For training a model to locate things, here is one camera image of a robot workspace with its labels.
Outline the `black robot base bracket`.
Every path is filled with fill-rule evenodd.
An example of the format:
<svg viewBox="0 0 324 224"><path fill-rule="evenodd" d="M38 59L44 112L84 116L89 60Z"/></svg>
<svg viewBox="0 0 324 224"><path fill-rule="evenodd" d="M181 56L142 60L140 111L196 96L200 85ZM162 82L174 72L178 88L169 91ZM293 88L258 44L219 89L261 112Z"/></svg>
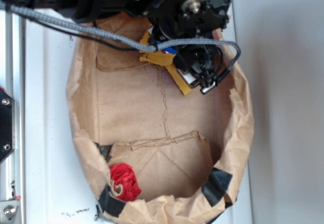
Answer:
<svg viewBox="0 0 324 224"><path fill-rule="evenodd" d="M14 151L14 100L1 86L1 164Z"/></svg>

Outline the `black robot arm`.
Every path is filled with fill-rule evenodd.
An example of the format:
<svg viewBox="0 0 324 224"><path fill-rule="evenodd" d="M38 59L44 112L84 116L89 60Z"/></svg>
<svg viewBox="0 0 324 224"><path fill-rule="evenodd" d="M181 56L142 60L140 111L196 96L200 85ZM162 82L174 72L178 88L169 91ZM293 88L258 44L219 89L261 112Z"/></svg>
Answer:
<svg viewBox="0 0 324 224"><path fill-rule="evenodd" d="M125 44L127 51L174 55L176 72L206 94L233 67L233 62L215 62L223 58L222 43L212 38L215 29L226 27L230 4L231 0L1 0L1 9L42 25L81 31L103 44L114 40ZM84 26L121 12L151 22L148 45Z"/></svg>

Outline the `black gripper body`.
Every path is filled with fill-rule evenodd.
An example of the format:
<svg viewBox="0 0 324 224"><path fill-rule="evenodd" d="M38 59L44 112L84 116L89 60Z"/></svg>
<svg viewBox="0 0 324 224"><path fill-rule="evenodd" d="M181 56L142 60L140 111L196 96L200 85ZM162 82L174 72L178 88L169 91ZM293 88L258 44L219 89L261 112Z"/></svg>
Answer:
<svg viewBox="0 0 324 224"><path fill-rule="evenodd" d="M212 32L224 29L229 21L227 14L231 0L184 0L172 17L151 18L148 43L161 44L175 39L213 39ZM172 64L190 88L200 86L207 94L230 72L224 64L219 45L187 42L171 45L162 52L174 55Z"/></svg>

